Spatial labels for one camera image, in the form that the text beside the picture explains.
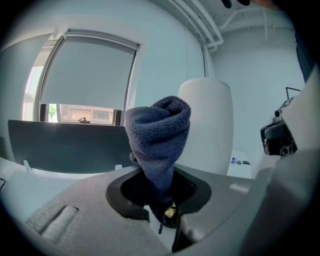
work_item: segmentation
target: gray panel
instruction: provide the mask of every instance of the gray panel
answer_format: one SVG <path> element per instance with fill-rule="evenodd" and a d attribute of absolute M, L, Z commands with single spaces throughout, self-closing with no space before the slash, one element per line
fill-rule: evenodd
<path fill-rule="evenodd" d="M 209 201 L 195 213 L 181 217 L 182 232 L 192 241 L 205 238 L 227 220 L 244 200 L 253 180 L 199 171 L 176 164 L 181 170 L 206 181 L 211 188 Z"/>
<path fill-rule="evenodd" d="M 15 161 L 31 168 L 92 174 L 133 165 L 123 126 L 9 120 L 8 128 Z"/>
<path fill-rule="evenodd" d="M 41 103 L 123 110 L 134 53 L 101 39 L 67 37 L 49 68 Z"/>

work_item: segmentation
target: roller blind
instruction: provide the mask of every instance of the roller blind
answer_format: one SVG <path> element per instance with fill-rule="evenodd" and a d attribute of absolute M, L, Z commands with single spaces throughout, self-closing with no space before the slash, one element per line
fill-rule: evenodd
<path fill-rule="evenodd" d="M 67 37 L 42 89 L 42 104 L 123 110 L 135 49 L 88 37 Z"/>

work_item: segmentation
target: white cylinder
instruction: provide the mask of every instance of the white cylinder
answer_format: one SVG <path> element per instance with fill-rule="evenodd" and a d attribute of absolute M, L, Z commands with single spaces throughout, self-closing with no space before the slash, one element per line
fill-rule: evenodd
<path fill-rule="evenodd" d="M 212 78 L 197 78 L 184 82 L 178 97 L 191 107 L 191 117 L 186 145 L 176 163 L 227 175 L 234 137 L 230 87 Z"/>

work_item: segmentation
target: blue towel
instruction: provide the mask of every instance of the blue towel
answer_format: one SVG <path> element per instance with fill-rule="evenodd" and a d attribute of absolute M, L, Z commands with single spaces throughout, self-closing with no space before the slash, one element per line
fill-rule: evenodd
<path fill-rule="evenodd" d="M 159 202 L 171 206 L 170 188 L 174 163 L 180 157 L 189 133 L 191 109 L 182 99 L 165 97 L 150 107 L 125 112 L 131 160 L 138 162 Z"/>

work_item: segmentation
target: tree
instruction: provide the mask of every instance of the tree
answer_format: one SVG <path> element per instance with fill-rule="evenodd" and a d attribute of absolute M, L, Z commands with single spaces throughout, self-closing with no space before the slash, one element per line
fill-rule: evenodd
<path fill-rule="evenodd" d="M 49 116 L 52 118 L 57 112 L 56 105 L 51 105 L 49 106 Z"/>

